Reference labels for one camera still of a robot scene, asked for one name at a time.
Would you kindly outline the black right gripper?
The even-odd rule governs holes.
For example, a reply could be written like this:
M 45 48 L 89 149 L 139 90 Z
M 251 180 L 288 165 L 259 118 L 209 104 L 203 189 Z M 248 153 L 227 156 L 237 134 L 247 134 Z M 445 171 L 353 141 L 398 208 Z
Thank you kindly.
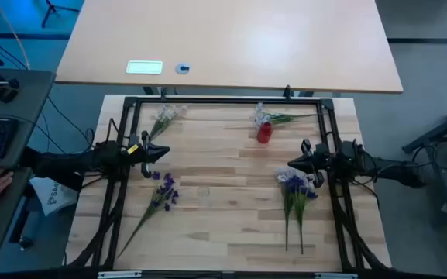
M 305 172 L 311 179 L 313 188 L 320 188 L 326 180 L 336 183 L 339 179 L 333 170 L 333 156 L 329 152 L 326 143 L 316 144 L 315 150 L 309 139 L 301 143 L 302 156 L 289 161 L 287 164 L 296 170 Z

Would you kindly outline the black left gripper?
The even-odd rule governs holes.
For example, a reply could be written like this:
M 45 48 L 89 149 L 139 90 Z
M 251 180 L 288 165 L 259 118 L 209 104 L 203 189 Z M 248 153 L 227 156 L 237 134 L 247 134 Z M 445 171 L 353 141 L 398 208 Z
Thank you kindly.
M 151 178 L 152 172 L 149 169 L 148 156 L 151 155 L 151 162 L 156 163 L 160 158 L 170 152 L 168 146 L 159 146 L 150 142 L 150 136 L 146 130 L 141 132 L 141 141 L 128 147 L 123 153 L 126 155 L 128 164 L 134 166 L 141 164 L 141 173 L 145 178 Z

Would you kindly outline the white artificial flower bunch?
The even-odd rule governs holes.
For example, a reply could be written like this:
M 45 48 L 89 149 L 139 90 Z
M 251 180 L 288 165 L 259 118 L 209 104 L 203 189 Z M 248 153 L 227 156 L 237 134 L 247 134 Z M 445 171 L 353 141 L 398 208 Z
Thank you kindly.
M 292 167 L 280 167 L 277 169 L 277 181 L 280 184 L 282 197 L 283 197 L 284 182 L 288 181 L 294 175 L 297 175 L 298 177 L 301 178 L 308 177 L 309 179 L 311 179 L 306 173 L 296 170 Z
M 184 115 L 186 111 L 187 106 L 160 106 L 156 114 L 156 121 L 149 133 L 150 139 L 156 139 L 178 116 Z
M 319 116 L 320 114 L 290 114 L 281 112 L 271 112 L 265 109 L 262 102 L 258 102 L 254 109 L 254 124 L 256 127 L 261 127 L 265 122 L 269 122 L 271 125 L 279 125 L 288 122 L 293 122 L 298 119 Z

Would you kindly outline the purple artificial flower bunch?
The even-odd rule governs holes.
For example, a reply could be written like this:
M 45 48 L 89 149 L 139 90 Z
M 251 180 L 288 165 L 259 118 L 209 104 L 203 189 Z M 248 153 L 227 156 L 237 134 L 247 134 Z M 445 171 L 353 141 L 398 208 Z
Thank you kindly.
M 286 250 L 288 250 L 288 232 L 289 221 L 291 213 L 294 212 L 297 220 L 297 227 L 300 239 L 301 254 L 304 253 L 304 240 L 303 240 L 303 221 L 306 205 L 311 200 L 315 200 L 318 194 L 315 191 L 313 180 L 308 177 L 301 178 L 294 175 L 288 181 L 284 182 L 283 197 L 284 197 L 284 218 L 285 218 L 285 243 Z
M 151 178 L 154 180 L 156 187 L 151 195 L 149 206 L 146 208 L 142 218 L 119 253 L 119 257 L 125 252 L 133 238 L 147 220 L 153 217 L 161 209 L 165 212 L 169 212 L 172 205 L 175 205 L 177 199 L 180 197 L 178 190 L 175 188 L 175 180 L 171 173 L 161 174 L 159 171 L 154 171 Z

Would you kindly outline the red ribbed vase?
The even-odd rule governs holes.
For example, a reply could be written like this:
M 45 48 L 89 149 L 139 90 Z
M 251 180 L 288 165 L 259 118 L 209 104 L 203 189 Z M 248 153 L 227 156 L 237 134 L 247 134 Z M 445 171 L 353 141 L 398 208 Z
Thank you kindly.
M 258 128 L 256 139 L 259 143 L 268 143 L 273 133 L 273 126 L 270 122 L 264 122 Z

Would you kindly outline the clear glass vase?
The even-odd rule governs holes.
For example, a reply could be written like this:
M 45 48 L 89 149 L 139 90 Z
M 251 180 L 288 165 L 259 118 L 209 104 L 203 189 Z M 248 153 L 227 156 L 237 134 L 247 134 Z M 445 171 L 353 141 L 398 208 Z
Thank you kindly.
M 199 202 L 201 204 L 201 207 L 209 207 L 211 204 L 211 198 L 210 198 L 210 188 L 207 186 L 200 186 L 197 189 L 197 195 Z

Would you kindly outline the white rectangular card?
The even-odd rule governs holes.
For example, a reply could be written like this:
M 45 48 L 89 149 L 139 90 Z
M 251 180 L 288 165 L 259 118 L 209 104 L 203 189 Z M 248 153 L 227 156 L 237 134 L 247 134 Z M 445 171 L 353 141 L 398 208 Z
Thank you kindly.
M 161 74 L 163 62 L 158 60 L 131 60 L 127 63 L 127 74 Z

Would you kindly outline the white printed bag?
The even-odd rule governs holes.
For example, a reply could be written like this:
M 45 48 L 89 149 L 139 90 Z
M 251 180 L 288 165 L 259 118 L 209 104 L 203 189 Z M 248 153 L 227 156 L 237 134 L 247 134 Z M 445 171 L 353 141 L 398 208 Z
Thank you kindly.
M 78 192 L 52 179 L 33 177 L 30 181 L 36 196 L 40 201 L 43 214 L 53 215 L 62 208 L 75 205 Z

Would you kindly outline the light wooden office table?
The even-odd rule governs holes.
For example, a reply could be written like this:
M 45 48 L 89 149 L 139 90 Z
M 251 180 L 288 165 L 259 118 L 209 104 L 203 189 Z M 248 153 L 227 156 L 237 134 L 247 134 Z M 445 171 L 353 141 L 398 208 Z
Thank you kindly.
M 131 60 L 162 73 L 127 74 Z M 375 0 L 84 0 L 57 82 L 403 90 Z

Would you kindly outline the grey side desk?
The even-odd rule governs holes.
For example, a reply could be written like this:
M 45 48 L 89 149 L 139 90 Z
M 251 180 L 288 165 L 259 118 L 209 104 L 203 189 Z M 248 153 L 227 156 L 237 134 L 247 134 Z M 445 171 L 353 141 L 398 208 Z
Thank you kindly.
M 27 187 L 31 170 L 20 167 L 19 160 L 52 88 L 55 74 L 49 71 L 0 69 L 5 79 L 19 81 L 19 93 L 10 103 L 0 102 L 0 118 L 14 119 L 18 127 L 0 169 L 13 172 L 12 184 L 0 195 L 0 249 L 12 223 L 14 212 Z

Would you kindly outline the black floor tripod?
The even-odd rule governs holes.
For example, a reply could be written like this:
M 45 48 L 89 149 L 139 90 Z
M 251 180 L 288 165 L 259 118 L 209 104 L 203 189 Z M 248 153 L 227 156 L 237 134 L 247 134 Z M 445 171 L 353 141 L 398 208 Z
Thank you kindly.
M 60 5 L 55 5 L 50 0 L 46 0 L 46 4 L 47 4 L 47 11 L 46 11 L 46 14 L 45 14 L 45 16 L 43 18 L 43 21 L 41 22 L 41 27 L 42 28 L 46 27 L 46 23 L 47 23 L 50 15 L 54 14 L 54 13 L 57 13 L 60 10 L 69 11 L 69 12 L 76 12 L 77 14 L 80 13 L 79 9 L 65 7 L 65 6 L 60 6 Z

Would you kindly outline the black metal frame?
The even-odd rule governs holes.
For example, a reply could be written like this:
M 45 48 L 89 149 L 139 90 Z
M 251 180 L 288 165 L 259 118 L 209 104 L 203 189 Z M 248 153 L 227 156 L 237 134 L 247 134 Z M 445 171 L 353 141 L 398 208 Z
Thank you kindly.
M 117 247 L 98 249 L 94 262 L 115 269 L 217 271 L 339 271 L 342 268 L 327 186 L 307 205 L 301 254 L 297 222 L 285 220 L 276 170 L 298 157 L 303 139 L 312 143 L 361 140 L 352 99 L 321 102 L 273 100 L 268 109 L 290 114 L 320 114 L 274 129 L 267 144 L 256 141 L 255 100 L 174 98 L 187 106 L 157 139 L 170 152 L 155 169 L 174 176 L 180 197 L 160 211 L 119 253 L 139 223 L 155 184 L 138 167 L 129 173 Z M 210 188 L 211 204 L 201 207 L 197 189 Z

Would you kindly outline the silver metal bracket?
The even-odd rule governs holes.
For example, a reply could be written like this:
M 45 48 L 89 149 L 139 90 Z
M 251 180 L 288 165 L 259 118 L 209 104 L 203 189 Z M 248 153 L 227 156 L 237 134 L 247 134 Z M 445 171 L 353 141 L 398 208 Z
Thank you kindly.
M 141 278 L 141 270 L 114 270 L 98 272 L 97 279 L 133 279 Z
M 314 273 L 314 279 L 359 279 L 357 274 L 347 273 Z

